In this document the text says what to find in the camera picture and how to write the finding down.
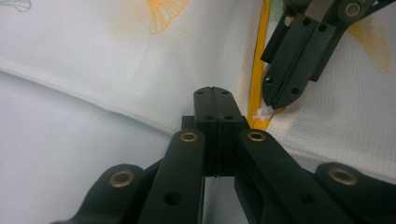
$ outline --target white cloth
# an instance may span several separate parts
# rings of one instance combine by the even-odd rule
[[[149,167],[170,136],[0,72],[0,223],[71,218],[108,168]],[[207,178],[203,223],[247,224],[233,178]]]
[[[318,83],[267,131],[291,154],[339,161],[396,184],[396,4],[374,17],[362,26],[364,44],[344,34]]]
[[[262,0],[0,2],[4,72],[167,133],[205,86],[247,108]]]

